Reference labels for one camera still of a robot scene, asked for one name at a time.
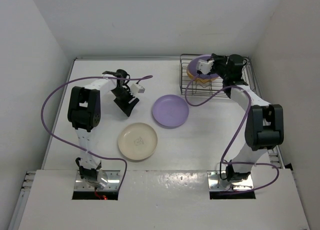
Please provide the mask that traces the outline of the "orange plate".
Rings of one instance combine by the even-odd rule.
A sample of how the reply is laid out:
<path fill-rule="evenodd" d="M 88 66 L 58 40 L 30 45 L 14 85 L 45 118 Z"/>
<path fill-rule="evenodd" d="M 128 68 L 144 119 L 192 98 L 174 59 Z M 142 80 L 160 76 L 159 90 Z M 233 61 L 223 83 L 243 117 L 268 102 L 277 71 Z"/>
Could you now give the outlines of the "orange plate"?
<path fill-rule="evenodd" d="M 197 75 L 197 71 L 194 68 L 192 68 L 191 70 L 189 68 L 187 68 L 186 73 L 191 80 Z M 201 82 L 201 83 L 207 83 L 207 82 L 212 82 L 212 81 L 216 80 L 218 77 L 219 76 L 217 74 L 198 76 L 195 79 L 195 81 Z"/>

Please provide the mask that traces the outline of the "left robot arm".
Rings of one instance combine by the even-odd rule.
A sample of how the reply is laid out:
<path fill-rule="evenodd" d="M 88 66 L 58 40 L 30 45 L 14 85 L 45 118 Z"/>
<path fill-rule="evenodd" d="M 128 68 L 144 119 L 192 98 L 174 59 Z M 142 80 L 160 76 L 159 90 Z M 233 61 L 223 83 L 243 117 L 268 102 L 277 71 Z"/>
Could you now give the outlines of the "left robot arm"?
<path fill-rule="evenodd" d="M 125 70 L 105 71 L 103 75 L 114 79 L 102 78 L 86 86 L 72 88 L 67 112 L 67 119 L 75 129 L 81 147 L 80 157 L 76 159 L 80 176 L 96 186 L 106 179 L 101 159 L 90 154 L 94 151 L 95 128 L 101 120 L 101 97 L 112 92 L 115 96 L 113 101 L 127 117 L 140 101 L 128 86 L 130 75 Z"/>

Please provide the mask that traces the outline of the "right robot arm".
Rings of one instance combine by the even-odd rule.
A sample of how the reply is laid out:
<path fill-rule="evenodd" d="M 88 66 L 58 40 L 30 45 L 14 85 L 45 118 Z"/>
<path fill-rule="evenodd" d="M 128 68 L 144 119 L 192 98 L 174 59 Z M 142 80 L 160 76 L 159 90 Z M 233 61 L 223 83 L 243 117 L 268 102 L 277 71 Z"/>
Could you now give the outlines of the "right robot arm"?
<path fill-rule="evenodd" d="M 274 147 L 284 141 L 283 107 L 271 104 L 259 97 L 243 79 L 242 70 L 246 65 L 243 56 L 211 54 L 213 61 L 211 72 L 222 78 L 222 90 L 229 99 L 244 110 L 244 116 L 237 128 L 236 137 L 244 128 L 245 143 L 239 153 L 226 161 L 223 153 L 220 165 L 225 165 L 225 176 L 228 182 L 246 179 L 258 160 Z"/>

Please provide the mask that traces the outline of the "cream plate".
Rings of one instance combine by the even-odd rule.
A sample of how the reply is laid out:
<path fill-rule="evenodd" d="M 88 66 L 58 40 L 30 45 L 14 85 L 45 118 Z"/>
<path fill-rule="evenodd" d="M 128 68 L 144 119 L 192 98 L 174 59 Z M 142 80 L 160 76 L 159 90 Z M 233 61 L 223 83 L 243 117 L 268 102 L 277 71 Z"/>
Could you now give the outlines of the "cream plate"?
<path fill-rule="evenodd" d="M 118 135 L 118 148 L 121 154 L 131 161 L 143 161 L 156 150 L 158 136 L 148 124 L 137 122 L 126 126 Z"/>

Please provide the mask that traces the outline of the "purple plate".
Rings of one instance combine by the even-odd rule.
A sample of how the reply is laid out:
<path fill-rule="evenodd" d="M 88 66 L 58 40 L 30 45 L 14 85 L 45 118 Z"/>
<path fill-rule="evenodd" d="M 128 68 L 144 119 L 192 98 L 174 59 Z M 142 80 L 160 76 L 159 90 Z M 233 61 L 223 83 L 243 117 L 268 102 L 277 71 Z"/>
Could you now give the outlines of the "purple plate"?
<path fill-rule="evenodd" d="M 205 60 L 207 61 L 208 59 L 211 58 L 210 54 L 203 54 L 203 55 L 199 55 L 197 57 L 195 57 L 193 60 L 191 60 L 191 62 L 188 64 L 187 68 L 191 69 L 195 69 L 196 70 L 196 64 L 198 62 L 198 60 Z"/>
<path fill-rule="evenodd" d="M 151 112 L 154 120 L 160 125 L 167 128 L 177 128 L 187 121 L 189 107 L 180 96 L 167 94 L 154 102 Z"/>

